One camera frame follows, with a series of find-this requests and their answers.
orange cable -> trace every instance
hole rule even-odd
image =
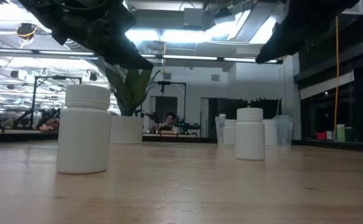
[[[336,96],[335,96],[335,117],[333,127],[333,139],[336,137],[337,126],[337,99],[339,98],[339,17],[336,17]]]

red object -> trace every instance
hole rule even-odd
[[[318,140],[326,140],[326,133],[317,133]]]

table surface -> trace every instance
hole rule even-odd
[[[0,224],[363,223],[363,152],[112,145],[107,172],[55,171],[55,141],[0,144]]]

potted plant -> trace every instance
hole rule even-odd
[[[152,70],[129,69],[126,77],[106,68],[106,77],[113,87],[113,93],[118,100],[121,116],[112,116],[111,143],[140,144],[143,141],[143,119],[133,116],[134,111],[145,100],[150,89],[154,87]]]

clear plastic cup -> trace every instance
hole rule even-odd
[[[288,115],[274,117],[276,122],[277,147],[290,148],[292,146],[293,119]]]

